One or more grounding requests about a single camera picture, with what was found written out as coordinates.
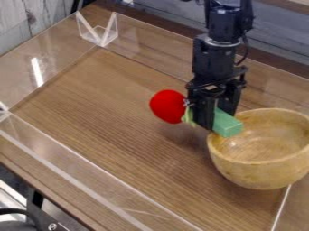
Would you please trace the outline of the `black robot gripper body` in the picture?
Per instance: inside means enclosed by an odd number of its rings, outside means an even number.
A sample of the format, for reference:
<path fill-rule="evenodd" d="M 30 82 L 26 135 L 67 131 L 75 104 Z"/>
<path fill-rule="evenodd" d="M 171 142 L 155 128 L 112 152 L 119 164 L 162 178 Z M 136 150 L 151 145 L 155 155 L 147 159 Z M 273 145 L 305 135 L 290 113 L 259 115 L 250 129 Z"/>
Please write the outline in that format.
<path fill-rule="evenodd" d="M 204 34 L 192 39 L 191 73 L 186 84 L 188 97 L 222 97 L 226 85 L 236 82 L 246 85 L 247 68 L 235 61 L 239 42 L 215 42 Z"/>

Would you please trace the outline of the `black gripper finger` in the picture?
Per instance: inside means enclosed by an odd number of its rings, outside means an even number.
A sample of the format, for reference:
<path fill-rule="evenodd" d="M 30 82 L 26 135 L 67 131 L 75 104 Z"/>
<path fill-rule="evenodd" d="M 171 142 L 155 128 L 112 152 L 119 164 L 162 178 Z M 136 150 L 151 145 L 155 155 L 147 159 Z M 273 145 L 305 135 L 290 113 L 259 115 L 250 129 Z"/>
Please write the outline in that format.
<path fill-rule="evenodd" d="M 218 99 L 218 108 L 231 116 L 235 115 L 236 107 L 240 101 L 242 84 L 232 82 L 226 85 L 222 97 Z"/>
<path fill-rule="evenodd" d="M 215 99 L 194 96 L 190 100 L 190 124 L 211 130 L 215 120 Z"/>

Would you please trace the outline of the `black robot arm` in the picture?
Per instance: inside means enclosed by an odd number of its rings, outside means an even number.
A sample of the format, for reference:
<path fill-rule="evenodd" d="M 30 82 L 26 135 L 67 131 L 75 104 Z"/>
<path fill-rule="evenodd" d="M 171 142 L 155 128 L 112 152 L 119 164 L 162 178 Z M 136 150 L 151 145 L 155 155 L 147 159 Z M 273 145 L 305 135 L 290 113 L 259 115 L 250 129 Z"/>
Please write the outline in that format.
<path fill-rule="evenodd" d="M 236 48 L 247 45 L 246 33 L 253 29 L 253 1 L 236 6 L 203 0 L 207 32 L 192 40 L 192 79 L 186 84 L 183 120 L 202 128 L 231 136 L 242 129 L 235 118 L 240 92 L 246 86 L 247 67 L 236 59 Z"/>

